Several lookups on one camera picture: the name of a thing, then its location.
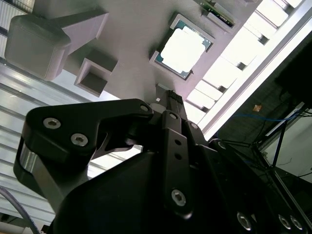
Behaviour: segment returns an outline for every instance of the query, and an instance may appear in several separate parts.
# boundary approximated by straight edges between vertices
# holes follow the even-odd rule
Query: small orange object
[[[259,112],[261,110],[262,106],[261,105],[255,105],[253,108],[253,111]]]

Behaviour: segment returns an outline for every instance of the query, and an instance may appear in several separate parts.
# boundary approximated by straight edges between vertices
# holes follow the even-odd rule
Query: blue cable
[[[252,114],[239,114],[239,115],[235,115],[233,117],[252,117],[252,118],[258,118],[258,119],[262,119],[262,120],[266,120],[266,121],[276,121],[276,122],[281,122],[281,121],[286,121],[286,120],[290,120],[293,119],[297,116],[297,113],[294,113],[292,116],[290,116],[289,118],[284,118],[284,119],[273,119],[273,118],[265,118],[265,117],[261,117],[261,116],[256,116],[256,115],[252,115]]]

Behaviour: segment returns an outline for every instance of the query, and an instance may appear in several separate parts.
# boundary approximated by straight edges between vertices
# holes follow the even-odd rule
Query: bolt head
[[[196,124],[194,124],[194,123],[191,123],[191,126],[192,126],[193,128],[195,128],[195,129],[198,129],[198,126],[197,126]]]
[[[88,144],[88,138],[84,134],[80,134],[80,133],[73,134],[71,137],[71,141],[74,145],[81,146],[81,147]]]
[[[43,121],[43,125],[49,129],[57,129],[61,126],[61,123],[56,118],[46,118]]]
[[[186,199],[185,199],[184,194],[180,190],[174,189],[171,192],[171,197],[172,197],[172,200],[176,203],[177,206],[185,206]]]

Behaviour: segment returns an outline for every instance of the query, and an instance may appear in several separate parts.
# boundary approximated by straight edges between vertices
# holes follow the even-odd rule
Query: gray cable
[[[27,211],[22,207],[22,205],[13,197],[12,194],[10,194],[9,191],[7,191],[6,188],[0,186],[0,194],[4,196],[18,211],[18,213],[23,217],[26,222],[28,222],[29,228],[34,234],[40,234],[39,229],[35,225],[34,221],[31,219]]]

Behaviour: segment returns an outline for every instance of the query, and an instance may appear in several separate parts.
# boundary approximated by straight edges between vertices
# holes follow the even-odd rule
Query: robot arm
[[[28,113],[14,172],[55,210],[50,234],[308,233],[229,145],[205,140],[180,96],[162,101],[162,113],[138,99]],[[91,159],[133,145],[142,152],[88,179]]]

